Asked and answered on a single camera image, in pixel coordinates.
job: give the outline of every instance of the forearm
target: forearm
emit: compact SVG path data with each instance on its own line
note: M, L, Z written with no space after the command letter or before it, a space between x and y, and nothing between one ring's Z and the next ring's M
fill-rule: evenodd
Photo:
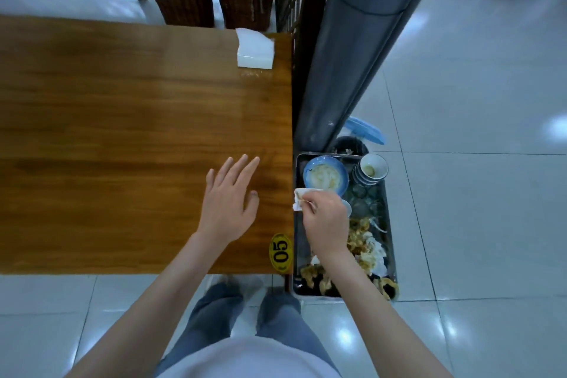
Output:
M319 258L351 312L380 377L451 377L346 248Z
M195 233L144 294L75 365L67 378L149 376L181 315L224 245Z

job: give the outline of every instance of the white shirt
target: white shirt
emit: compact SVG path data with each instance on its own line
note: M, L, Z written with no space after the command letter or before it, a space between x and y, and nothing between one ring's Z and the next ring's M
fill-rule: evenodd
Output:
M190 354L159 378L340 378L329 364L274 339L226 338Z

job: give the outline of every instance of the leg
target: leg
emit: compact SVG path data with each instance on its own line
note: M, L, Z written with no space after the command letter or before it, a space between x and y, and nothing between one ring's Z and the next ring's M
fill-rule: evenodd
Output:
M272 338L288 347L313 354L337 370L317 335L303 321L299 300L289 293L266 294L260 306L256 330L256 336Z
M187 327L175 346L159 362L154 376L158 376L189 354L229 338L243 307L244 299L237 285L221 282L208 289L195 305Z

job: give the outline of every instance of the blue plastic lid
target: blue plastic lid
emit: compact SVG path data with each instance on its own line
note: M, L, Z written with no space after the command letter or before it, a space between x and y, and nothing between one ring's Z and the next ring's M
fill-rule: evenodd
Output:
M346 120L345 127L350 129L354 136L368 139L375 144L386 144L386 139L378 127L374 127L372 124L368 124L355 116L350 116Z

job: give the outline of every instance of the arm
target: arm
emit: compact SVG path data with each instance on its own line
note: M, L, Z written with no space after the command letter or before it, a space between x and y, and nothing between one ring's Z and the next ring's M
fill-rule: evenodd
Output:
M216 177L211 169L197 231L144 294L71 369L67 378L152 375L195 290L224 248L254 222L259 198L245 194L260 160L246 167L229 158Z
M374 367L382 378L451 377L393 307L384 299L346 248L349 220L334 193L314 191L303 199L303 224L311 248L348 307Z

